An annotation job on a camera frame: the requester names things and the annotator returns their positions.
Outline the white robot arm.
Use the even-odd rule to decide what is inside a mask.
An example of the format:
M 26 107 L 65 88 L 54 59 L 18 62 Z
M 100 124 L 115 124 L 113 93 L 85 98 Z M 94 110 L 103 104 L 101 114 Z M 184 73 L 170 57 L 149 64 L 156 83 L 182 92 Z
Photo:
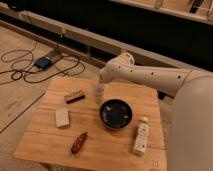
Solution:
M 99 78 L 125 79 L 172 96 L 167 171 L 213 171 L 213 72 L 137 66 L 131 54 L 122 53 Z

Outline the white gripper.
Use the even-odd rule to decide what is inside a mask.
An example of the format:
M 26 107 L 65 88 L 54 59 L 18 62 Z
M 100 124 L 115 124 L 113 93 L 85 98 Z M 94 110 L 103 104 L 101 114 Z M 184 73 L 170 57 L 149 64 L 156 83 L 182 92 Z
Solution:
M 105 66 L 100 70 L 99 79 L 103 83 L 109 83 L 115 79 L 115 70 L 111 67 Z

